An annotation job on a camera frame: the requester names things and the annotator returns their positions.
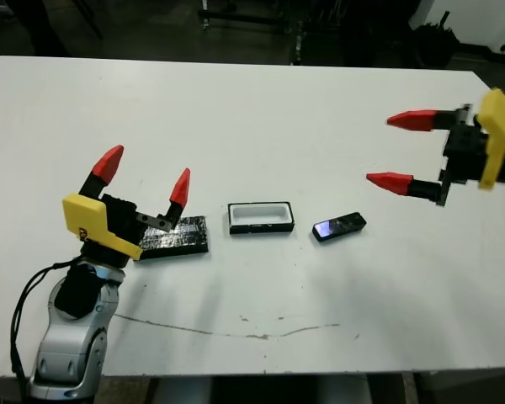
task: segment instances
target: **table leg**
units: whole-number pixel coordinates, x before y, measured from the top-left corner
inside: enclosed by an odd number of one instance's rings
[[[208,11],[208,0],[202,0],[202,9]],[[202,29],[207,29],[209,25],[210,21],[208,19],[202,20]]]

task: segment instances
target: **yellow bracket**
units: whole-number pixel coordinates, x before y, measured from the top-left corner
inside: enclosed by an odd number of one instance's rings
[[[62,204],[66,216],[67,230],[81,240],[91,240],[105,247],[139,259],[142,248],[117,237],[107,226],[107,206],[100,200],[79,194],[67,196]]]
[[[480,189],[492,189],[505,159],[505,94],[494,88],[482,100],[477,120],[488,132],[485,169],[482,172]]]

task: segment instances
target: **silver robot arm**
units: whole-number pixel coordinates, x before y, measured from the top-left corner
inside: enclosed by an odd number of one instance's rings
[[[93,402],[124,277],[121,269],[83,259],[54,287],[49,327],[29,380],[29,402]]]

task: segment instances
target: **gray mark on table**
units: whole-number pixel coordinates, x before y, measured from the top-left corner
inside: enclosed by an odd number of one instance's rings
[[[138,318],[124,316],[123,314],[114,314],[114,316],[119,317],[119,318],[123,318],[124,320],[129,320],[130,322],[139,322],[140,324],[146,324],[147,326],[169,328],[171,330],[178,330],[178,331],[188,331],[188,332],[194,332],[194,333],[202,334],[202,335],[212,335],[214,337],[254,338],[254,339],[261,339],[263,341],[268,341],[270,338],[289,337],[290,335],[294,335],[294,334],[296,334],[298,332],[311,331],[311,330],[319,330],[321,328],[328,328],[328,327],[340,327],[340,324],[325,324],[323,326],[303,327],[303,328],[299,328],[299,329],[294,330],[294,331],[286,332],[284,334],[262,334],[262,335],[248,334],[248,335],[240,335],[240,334],[228,334],[228,333],[225,333],[225,332],[210,332],[210,331],[204,331],[204,330],[196,330],[194,328],[173,326],[171,324],[161,324],[160,322],[150,322],[149,320],[140,320]]]

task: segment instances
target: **small rectangular box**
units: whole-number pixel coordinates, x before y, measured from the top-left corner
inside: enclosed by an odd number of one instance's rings
[[[290,202],[252,202],[228,205],[230,234],[294,230]]]
[[[312,227],[312,234],[319,242],[324,242],[334,237],[361,231],[366,224],[367,222],[363,216],[359,212],[354,212],[329,221],[316,223]]]
[[[183,217],[169,232],[148,227],[139,247],[144,250],[140,260],[207,253],[205,216]]]

